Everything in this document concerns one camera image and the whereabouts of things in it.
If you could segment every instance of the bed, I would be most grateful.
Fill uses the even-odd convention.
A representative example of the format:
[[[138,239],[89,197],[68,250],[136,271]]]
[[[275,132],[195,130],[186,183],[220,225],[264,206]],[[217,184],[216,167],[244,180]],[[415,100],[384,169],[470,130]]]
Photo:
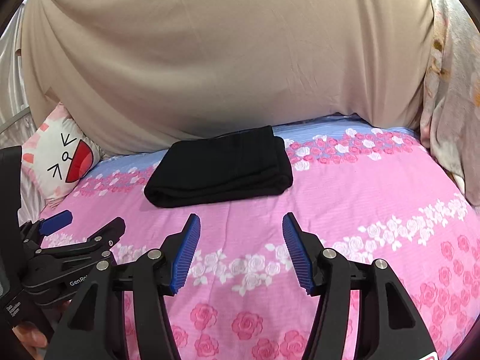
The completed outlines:
[[[121,216],[126,232],[112,251],[126,263],[161,245],[194,212],[200,242],[185,287],[166,300],[182,358],[295,360],[317,299],[299,287],[282,237],[282,217],[292,211],[303,230],[348,259],[386,259],[439,358],[449,358],[480,314],[479,219],[456,185],[405,128],[329,116],[274,133],[284,139],[294,174],[281,196],[158,209],[143,188],[166,151],[113,157],[55,210],[43,211],[49,217],[68,209],[73,222],[42,246],[81,242]],[[130,358],[137,360],[131,294],[125,301]],[[354,354],[358,306],[352,292],[345,360]]]

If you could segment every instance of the silver bolt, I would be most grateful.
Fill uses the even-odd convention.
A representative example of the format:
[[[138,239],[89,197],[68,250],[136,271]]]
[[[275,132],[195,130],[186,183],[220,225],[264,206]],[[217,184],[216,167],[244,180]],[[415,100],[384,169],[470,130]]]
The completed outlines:
[[[334,259],[337,256],[337,252],[333,249],[323,249],[323,256],[327,259]]]
[[[109,267],[109,262],[108,261],[102,260],[102,261],[97,262],[97,269],[99,271],[105,271],[105,269],[107,269],[108,267]]]
[[[380,269],[385,269],[388,266],[387,262],[384,259],[376,260],[375,265],[377,266],[377,268],[380,268]]]
[[[162,252],[158,249],[152,249],[150,252],[147,253],[147,256],[151,260],[156,260],[162,256]]]

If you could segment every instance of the white and pink pillow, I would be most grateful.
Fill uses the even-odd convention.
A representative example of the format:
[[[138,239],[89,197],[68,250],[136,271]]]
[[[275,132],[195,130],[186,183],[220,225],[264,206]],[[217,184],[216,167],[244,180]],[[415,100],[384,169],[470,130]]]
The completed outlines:
[[[22,146],[22,168],[49,207],[57,206],[102,156],[62,103]]]

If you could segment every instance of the folded black cloth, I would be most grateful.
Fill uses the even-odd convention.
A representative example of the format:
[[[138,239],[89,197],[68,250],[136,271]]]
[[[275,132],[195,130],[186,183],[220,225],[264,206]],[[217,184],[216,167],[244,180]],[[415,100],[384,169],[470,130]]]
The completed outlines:
[[[145,186],[157,207],[280,195],[293,184],[282,138],[262,127],[172,145]]]

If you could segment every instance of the white satin curtain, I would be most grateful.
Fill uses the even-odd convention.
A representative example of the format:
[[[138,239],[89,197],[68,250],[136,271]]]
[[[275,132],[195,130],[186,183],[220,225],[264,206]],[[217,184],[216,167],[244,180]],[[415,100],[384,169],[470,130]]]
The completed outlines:
[[[24,144],[37,128],[28,112],[25,86],[22,78],[22,59],[20,37],[24,4],[11,19],[0,37],[0,149]],[[25,114],[18,120],[16,116]],[[18,211],[18,220],[37,221],[45,202],[33,183],[22,172],[21,175],[22,208]]]

